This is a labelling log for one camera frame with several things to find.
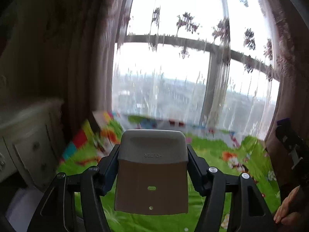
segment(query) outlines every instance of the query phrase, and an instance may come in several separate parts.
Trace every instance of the phone holder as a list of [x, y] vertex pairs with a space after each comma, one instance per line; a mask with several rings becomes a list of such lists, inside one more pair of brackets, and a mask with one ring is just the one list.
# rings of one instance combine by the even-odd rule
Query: phone holder
[[[170, 194], [168, 191], [167, 193], [159, 192], [159, 188], [165, 187], [165, 183], [170, 187], [169, 183], [163, 179], [157, 179], [155, 182], [158, 186], [156, 190], [148, 189], [148, 187], [157, 186], [148, 186], [147, 190], [145, 190], [145, 187], [152, 185], [152, 182], [146, 182], [144, 185], [140, 184], [138, 187], [135, 187], [122, 179], [122, 177], [130, 174], [130, 171], [127, 171], [128, 169], [133, 168], [133, 171], [136, 172], [136, 168], [142, 167], [142, 165], [128, 164], [140, 163], [140, 159], [142, 164], [154, 166], [151, 170], [147, 171], [151, 175], [155, 175], [156, 171], [153, 171], [153, 169], [158, 169], [161, 166], [166, 166], [168, 170], [169, 165], [172, 164], [171, 162], [175, 160], [179, 164], [181, 174], [183, 174], [176, 177], [176, 179], [180, 179], [181, 184], [184, 184], [184, 179], [187, 178], [187, 173], [184, 170], [186, 168], [194, 189], [201, 196], [206, 196], [195, 232], [217, 232], [219, 230], [225, 193], [227, 192], [232, 193], [228, 232], [267, 232], [276, 230], [275, 223], [264, 198], [249, 174], [242, 173], [240, 176], [227, 175], [216, 167], [210, 167], [204, 158], [197, 156], [190, 145], [185, 145], [183, 136], [178, 132], [147, 131], [149, 133], [146, 133], [145, 130], [134, 130], [136, 133], [130, 133], [133, 130], [126, 131], [121, 144], [115, 145], [109, 156], [102, 158], [97, 166], [91, 166], [81, 174], [67, 176], [65, 173], [58, 173], [39, 203], [27, 232], [77, 232], [74, 192], [80, 192], [81, 194], [81, 207], [86, 231], [110, 232], [100, 196], [105, 196], [112, 189], [117, 173], [119, 173], [120, 179], [117, 179], [116, 210], [128, 210], [136, 213], [149, 212], [148, 214], [153, 212], [153, 214], [157, 214], [156, 209], [158, 208], [159, 211], [166, 213], [178, 212], [177, 210], [168, 209], [164, 211], [162, 209], [165, 207], [163, 204], [156, 206], [154, 202], [146, 202], [144, 206], [133, 210], [129, 210], [124, 206], [124, 203], [127, 201], [126, 198], [132, 194], [132, 191], [129, 190], [128, 195], [125, 195], [120, 188], [122, 186], [133, 187], [138, 191], [145, 192], [146, 198], [151, 196], [152, 191], [155, 192], [157, 190], [158, 195]], [[150, 135], [151, 138], [143, 139], [147, 135]], [[156, 143], [156, 137], [163, 139], [164, 142]], [[153, 152], [149, 150], [146, 154], [162, 153], [162, 155], [165, 155], [169, 152], [174, 154], [176, 150], [174, 148], [170, 149], [169, 145], [179, 146], [180, 154], [175, 154], [175, 158], [171, 156], [169, 159], [163, 159], [161, 163], [159, 159], [156, 159], [159, 158], [157, 156], [150, 156], [150, 158], [154, 159], [150, 160], [150, 162], [145, 157], [143, 158], [145, 156], [143, 148], [154, 149]], [[132, 155], [131, 157], [130, 151], [138, 152], [139, 155]], [[171, 192], [175, 193], [175, 191], [175, 188], [172, 187]], [[181, 205], [179, 210], [186, 212], [188, 208], [188, 194], [184, 196], [183, 191], [179, 194], [178, 198], [185, 199], [186, 207]]]

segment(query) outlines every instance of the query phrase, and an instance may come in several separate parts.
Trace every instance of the black device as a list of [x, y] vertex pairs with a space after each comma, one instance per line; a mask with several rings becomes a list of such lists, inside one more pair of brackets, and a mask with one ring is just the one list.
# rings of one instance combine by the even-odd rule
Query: black device
[[[120, 145], [115, 145], [109, 156], [81, 174], [58, 173], [41, 199], [27, 232], [77, 232], [74, 192], [81, 193], [86, 231], [110, 232], [100, 196], [105, 196], [114, 184], [119, 148]], [[190, 145], [187, 145], [187, 151], [188, 173], [194, 189], [207, 197], [195, 232], [219, 230], [227, 192], [232, 193], [228, 232], [276, 230], [264, 198], [249, 174], [224, 174], [197, 156]], [[6, 224], [4, 232], [12, 231], [13, 228]]]
[[292, 170], [302, 191], [309, 194], [309, 147], [293, 130], [290, 118], [277, 121], [276, 137], [293, 160]]

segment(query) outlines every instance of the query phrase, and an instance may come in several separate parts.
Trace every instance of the brown curtain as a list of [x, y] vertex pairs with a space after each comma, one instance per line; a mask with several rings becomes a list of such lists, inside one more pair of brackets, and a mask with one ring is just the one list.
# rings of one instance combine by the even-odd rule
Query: brown curtain
[[67, 137], [91, 110], [111, 110], [122, 0], [51, 0], [40, 64], [42, 95], [65, 100]]
[[285, 11], [285, 21], [289, 25], [294, 58], [283, 62], [277, 111], [265, 143], [282, 195], [287, 195], [298, 182], [291, 171], [292, 160], [277, 140], [275, 129], [277, 120], [289, 117], [298, 135], [305, 140], [309, 138], [309, 30], [289, 0], [279, 1]]

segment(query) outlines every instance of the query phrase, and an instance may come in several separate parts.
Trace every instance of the sheer curtain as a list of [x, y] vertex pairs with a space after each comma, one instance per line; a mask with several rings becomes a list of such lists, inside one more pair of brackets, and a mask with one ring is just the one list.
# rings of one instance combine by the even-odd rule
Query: sheer curtain
[[274, 7], [268, 0], [126, 0], [112, 109], [264, 139], [280, 83]]

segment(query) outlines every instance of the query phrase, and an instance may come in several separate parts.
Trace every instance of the drawer knob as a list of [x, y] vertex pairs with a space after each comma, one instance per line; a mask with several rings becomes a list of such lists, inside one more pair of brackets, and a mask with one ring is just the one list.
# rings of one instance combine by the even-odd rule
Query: drawer knob
[[32, 150], [33, 151], [36, 151], [36, 150], [38, 150], [40, 148], [40, 144], [39, 144], [39, 142], [34, 142], [33, 143], [33, 145], [32, 145]]
[[0, 172], [2, 170], [4, 170], [4, 168], [5, 168], [5, 161], [4, 160], [0, 160]]

